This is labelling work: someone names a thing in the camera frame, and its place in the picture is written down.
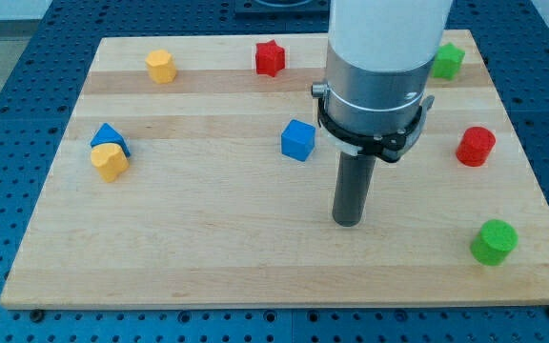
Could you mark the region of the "black clamp ring mount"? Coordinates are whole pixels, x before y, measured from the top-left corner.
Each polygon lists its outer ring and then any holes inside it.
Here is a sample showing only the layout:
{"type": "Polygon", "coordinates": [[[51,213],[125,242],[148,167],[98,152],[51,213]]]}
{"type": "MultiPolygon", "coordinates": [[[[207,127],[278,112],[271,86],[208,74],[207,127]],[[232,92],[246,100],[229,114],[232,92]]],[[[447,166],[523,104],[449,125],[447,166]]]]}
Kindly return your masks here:
{"type": "Polygon", "coordinates": [[[314,83],[318,126],[342,152],[396,163],[420,138],[435,97],[417,98],[390,111],[372,111],[340,100],[324,83],[314,83]]]}

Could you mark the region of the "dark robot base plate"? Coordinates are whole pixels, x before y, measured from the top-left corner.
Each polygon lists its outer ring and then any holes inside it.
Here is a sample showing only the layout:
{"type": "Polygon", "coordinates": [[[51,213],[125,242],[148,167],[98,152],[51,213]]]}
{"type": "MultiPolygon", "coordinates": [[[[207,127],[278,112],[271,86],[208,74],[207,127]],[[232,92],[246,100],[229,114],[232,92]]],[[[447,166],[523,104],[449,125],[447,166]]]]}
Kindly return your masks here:
{"type": "Polygon", "coordinates": [[[235,17],[328,14],[330,0],[234,0],[235,17]]]}

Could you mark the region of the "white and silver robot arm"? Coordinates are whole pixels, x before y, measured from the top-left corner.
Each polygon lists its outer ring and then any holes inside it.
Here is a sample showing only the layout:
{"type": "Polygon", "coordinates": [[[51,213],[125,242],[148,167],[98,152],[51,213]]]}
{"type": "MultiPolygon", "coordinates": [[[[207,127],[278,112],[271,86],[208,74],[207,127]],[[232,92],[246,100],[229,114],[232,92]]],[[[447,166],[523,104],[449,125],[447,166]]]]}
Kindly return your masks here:
{"type": "Polygon", "coordinates": [[[317,124],[339,149],[334,221],[361,220],[376,161],[419,139],[434,98],[426,83],[452,0],[335,0],[325,76],[312,85],[317,124]]]}

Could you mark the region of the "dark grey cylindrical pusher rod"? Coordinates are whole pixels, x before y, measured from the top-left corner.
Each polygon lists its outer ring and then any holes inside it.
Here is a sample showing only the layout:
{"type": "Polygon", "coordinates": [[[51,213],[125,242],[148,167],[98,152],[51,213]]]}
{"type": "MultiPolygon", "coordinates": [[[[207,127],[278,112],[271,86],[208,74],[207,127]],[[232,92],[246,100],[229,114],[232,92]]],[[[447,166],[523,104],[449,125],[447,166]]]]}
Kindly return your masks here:
{"type": "Polygon", "coordinates": [[[361,220],[375,164],[372,155],[340,154],[332,208],[338,225],[352,227],[361,220]]]}

